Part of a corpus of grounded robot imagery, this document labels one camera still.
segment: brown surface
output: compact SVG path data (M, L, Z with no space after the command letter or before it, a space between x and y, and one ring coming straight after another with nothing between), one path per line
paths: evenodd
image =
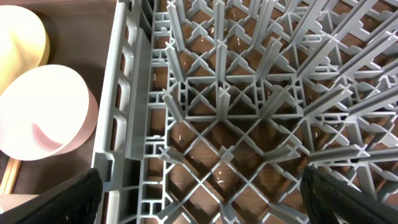
M115 1L2 0L34 11L50 39L49 63L76 70L100 102ZM94 136L64 155L22 163L16 194L41 194L91 166Z

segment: yellow bowl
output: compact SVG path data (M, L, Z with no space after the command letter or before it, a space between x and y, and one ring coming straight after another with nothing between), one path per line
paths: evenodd
M45 65L50 42L42 21L19 6L0 6L0 95L23 73Z

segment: plastic grid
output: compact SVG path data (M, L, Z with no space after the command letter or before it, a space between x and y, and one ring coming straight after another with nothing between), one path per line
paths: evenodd
M117 220L119 223L127 223L137 220L140 223L146 218L155 218L159 223L173 223L183 215L187 222L197 223L183 205L201 187L220 205L219 211L215 213L210 223L220 220L222 223L246 222L247 220L242 220L231 205L246 188L252 189L269 206L259 217L259 222L264 223L270 216L275 216L286 223L307 223L306 214L281 203L288 194L299 190L300 174L292 175L278 163L298 157L306 157L308 165L322 167L325 172L371 195L376 200L385 202L390 194L395 194L398 191L398 176L394 171L383 170L378 163L398 160L398 138L393 133L397 118L398 60L391 60L381 67L375 62L375 58L380 54L393 58L398 52L396 44L398 36L394 30L398 26L398 11L378 12L372 8L377 3L375 0L342 2L352 7L349 13L340 15L335 13L332 9L338 1L325 0L250 1L248 7L239 0L227 2L217 0L213 2L213 8L206 0L194 0L190 1L189 9L184 9L182 0L173 0L167 2L167 12L157 12L159 2L155 1L152 14L152 55L148 73L149 91L140 93L147 96L148 102L146 134L143 137L145 146L133 148L124 144L121 149L125 148L126 153L122 153L120 158L116 158L115 153L109 152L106 148L99 150L99 147L96 147L96 152L106 155L106 160L113 161L111 178L107 182L109 185L106 185L105 191L111 192L108 208L109 205L114 205L111 212L108 209L107 214L112 213L114 217L107 216L107 222L115 223L113 221ZM398 6L398 1L385 2ZM226 20L224 12L233 6L245 12L247 17L239 21ZM282 12L282 15L271 19L274 10ZM198 11L207 14L210 20L200 24L193 21L192 18ZM367 31L360 22L364 16L379 21L380 25L372 32ZM251 19L256 20L252 36L247 35L244 30L245 24ZM190 37L184 37L183 24L193 29ZM214 26L214 29L209 33L211 26ZM345 45L343 39L348 34L366 44L362 48ZM188 47L199 36L214 45L211 50L201 55L192 52ZM169 38L165 48L155 48L155 38L158 37ZM229 50L228 40L235 37L238 38L238 42L245 42L249 47L239 52ZM269 41L265 47L262 43L267 38ZM254 51L261 55L257 68L251 67L247 60ZM306 59L302 62L299 60L299 51L306 55ZM193 60L187 71L182 68L180 60L182 52ZM208 59L214 55L215 68L208 63ZM227 57L232 61L229 66L226 66ZM273 66L277 66L283 72L273 73ZM163 91L150 89L153 80L156 79L154 69L157 67L167 67L167 89ZM238 67L242 67L247 74L232 75L233 70ZM210 75L193 77L192 74L199 68ZM274 84L277 82L287 82L287 85ZM196 90L194 86L201 83L206 83L208 86L201 91ZM247 87L238 88L239 83L246 83ZM212 89L215 89L215 105L205 97ZM307 94L308 89L320 96L312 99ZM243 101L254 113L229 114L240 101ZM204 103L214 115L190 114L189 111L198 103ZM286 104L289 108L293 108L291 113L275 113ZM149 134L150 112L155 109L166 109L165 131L161 135ZM372 122L372 119L379 118L384 118L385 123ZM294 122L294 125L286 128L278 123L281 120ZM234 124L235 121L247 121L250 123L250 128L243 131ZM267 152L264 152L257 145L257 141L250 137L250 132L263 121L284 134L278 145ZM202 132L193 125L201 122L210 123ZM170 131L182 123L195 134L196 138L184 152L179 152L171 146ZM232 146L216 148L206 135L217 123L227 125L239 140ZM312 131L313 128L318 128L329 135L319 149L314 145L317 133ZM296 135L299 129L302 130L302 138ZM363 131L373 135L373 138L367 140L368 143L364 142ZM105 131L104 134L108 135L106 139L110 141L109 131ZM133 138L141 141L136 135L133 135ZM200 175L186 159L199 142L203 142L219 158L205 175ZM260 165L249 177L243 175L231 162L235 157L234 151L241 143L247 144L262 157ZM376 150L380 144L388 149ZM122 172L117 171L115 164L124 167L120 161L124 161L125 158L142 160L139 184L117 188L114 183L124 180L127 174L125 168ZM164 161L161 180L147 179L147 166L151 158ZM102 167L103 163L97 162L97 164ZM226 164L243 181L243 185L237 186L238 190L229 198L223 198L206 184L209 176L222 164ZM176 165L185 168L197 182L181 200L177 200L168 190L169 175ZM271 202L253 184L253 180L266 165L271 165L290 181L290 185L276 202ZM349 169L342 174L334 171L332 167L349 167ZM372 172L388 180L388 184L383 185L377 193ZM355 178L359 180L360 188L354 184ZM146 197L146 187L149 185L161 185L161 198ZM121 195L124 191L137 189L139 189L137 213L121 218L123 212L121 210L125 210L127 205L123 205L119 196L123 197Z

